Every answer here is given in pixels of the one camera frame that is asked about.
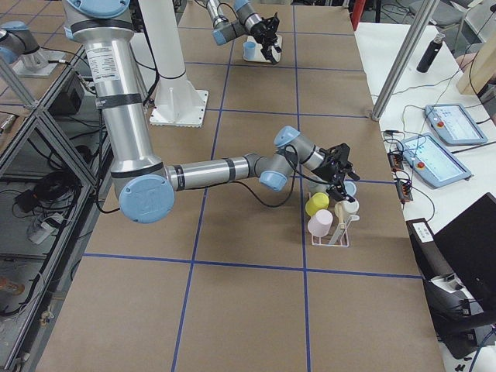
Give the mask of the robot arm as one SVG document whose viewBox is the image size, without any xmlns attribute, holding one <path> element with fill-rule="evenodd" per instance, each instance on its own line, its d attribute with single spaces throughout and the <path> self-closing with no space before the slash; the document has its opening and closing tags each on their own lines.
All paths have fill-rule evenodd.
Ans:
<svg viewBox="0 0 496 372">
<path fill-rule="evenodd" d="M 230 5 L 221 1 L 196 1 L 204 8 L 212 21 L 212 36 L 221 46 L 241 36 L 251 36 L 260 46 L 263 58 L 271 64 L 278 61 L 274 52 L 281 53 L 281 43 L 277 31 L 280 19 L 277 12 L 269 18 L 264 18 L 255 11 L 250 1 L 234 1 Z"/>
<path fill-rule="evenodd" d="M 66 34 L 85 50 L 113 152 L 111 179 L 121 213 L 150 224 L 164 219 L 179 191 L 198 190 L 256 178 L 281 191 L 300 167 L 311 181 L 325 186 L 336 202 L 354 202 L 345 180 L 354 177 L 350 148 L 321 148 L 296 128 L 285 126 L 275 137 L 274 153 L 248 153 L 189 164 L 166 164 L 160 126 L 202 125 L 208 92 L 190 82 L 169 1 L 141 1 L 139 10 L 156 77 L 146 90 L 132 42 L 136 38 L 130 2 L 65 1 Z"/>
</svg>

